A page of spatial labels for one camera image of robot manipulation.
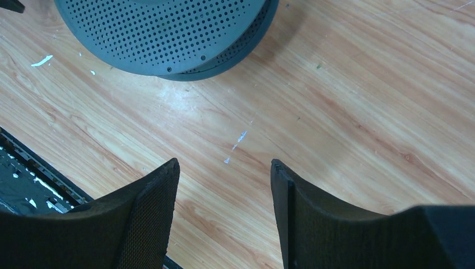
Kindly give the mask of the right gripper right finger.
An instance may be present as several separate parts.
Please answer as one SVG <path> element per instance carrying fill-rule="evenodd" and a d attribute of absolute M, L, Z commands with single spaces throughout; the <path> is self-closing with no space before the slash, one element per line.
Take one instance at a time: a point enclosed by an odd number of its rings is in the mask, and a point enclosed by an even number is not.
<path fill-rule="evenodd" d="M 284 268 L 473 268 L 474 207 L 382 215 L 306 181 L 281 160 L 271 191 Z"/>

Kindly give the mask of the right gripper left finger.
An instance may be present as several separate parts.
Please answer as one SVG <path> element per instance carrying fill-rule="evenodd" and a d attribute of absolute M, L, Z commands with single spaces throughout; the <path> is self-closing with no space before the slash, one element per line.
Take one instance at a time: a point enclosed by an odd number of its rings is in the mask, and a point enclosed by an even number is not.
<path fill-rule="evenodd" d="M 173 158 L 143 178 L 64 214 L 1 213 L 2 268 L 162 268 L 180 165 Z"/>

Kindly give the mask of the dark grey spool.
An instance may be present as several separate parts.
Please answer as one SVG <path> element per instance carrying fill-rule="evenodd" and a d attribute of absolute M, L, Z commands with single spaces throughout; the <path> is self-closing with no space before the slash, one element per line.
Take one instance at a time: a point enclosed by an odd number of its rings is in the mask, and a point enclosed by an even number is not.
<path fill-rule="evenodd" d="M 76 39 L 108 65 L 172 81 L 228 71 L 260 43 L 278 1 L 79 0 L 55 5 Z"/>

